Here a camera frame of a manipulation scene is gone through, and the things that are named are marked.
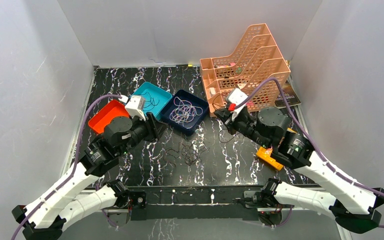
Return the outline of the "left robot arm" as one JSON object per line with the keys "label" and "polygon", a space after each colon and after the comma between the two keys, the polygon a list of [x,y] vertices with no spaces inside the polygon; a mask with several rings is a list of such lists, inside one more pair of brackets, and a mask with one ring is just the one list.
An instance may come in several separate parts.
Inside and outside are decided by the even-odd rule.
{"label": "left robot arm", "polygon": [[25,239],[57,240],[74,223],[97,211],[138,205],[134,198],[139,192],[129,190],[120,180],[107,182],[86,196],[78,195],[117,166],[121,156],[142,141],[158,141],[167,128],[151,112],[144,120],[137,116],[114,117],[52,187],[35,201],[12,210]]}

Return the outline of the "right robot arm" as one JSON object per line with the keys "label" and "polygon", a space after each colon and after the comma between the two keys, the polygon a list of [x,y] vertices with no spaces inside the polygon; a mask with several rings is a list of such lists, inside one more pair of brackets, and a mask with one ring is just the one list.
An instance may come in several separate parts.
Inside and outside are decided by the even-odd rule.
{"label": "right robot arm", "polygon": [[276,107],[266,107],[257,116],[246,108],[240,112],[226,107],[215,111],[230,134],[240,133],[258,145],[270,148],[271,157],[281,165],[305,175],[318,183],[323,191],[295,187],[270,178],[261,192],[246,194],[241,203],[247,207],[290,205],[328,216],[356,234],[380,226],[382,215],[377,208],[384,204],[384,190],[359,188],[345,181],[342,171],[323,161],[310,141],[302,134],[289,131],[291,118]]}

